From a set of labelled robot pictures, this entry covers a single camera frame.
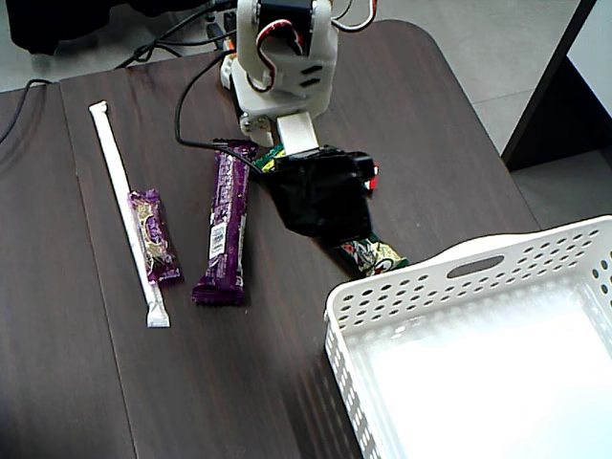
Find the black wrapped gripper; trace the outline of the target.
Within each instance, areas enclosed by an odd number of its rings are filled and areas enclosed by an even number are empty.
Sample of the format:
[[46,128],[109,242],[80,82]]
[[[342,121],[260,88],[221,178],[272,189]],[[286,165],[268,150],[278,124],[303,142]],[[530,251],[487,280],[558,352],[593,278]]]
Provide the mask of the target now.
[[372,231],[364,183],[374,160],[334,146],[283,156],[265,185],[288,230],[315,239],[362,239]]

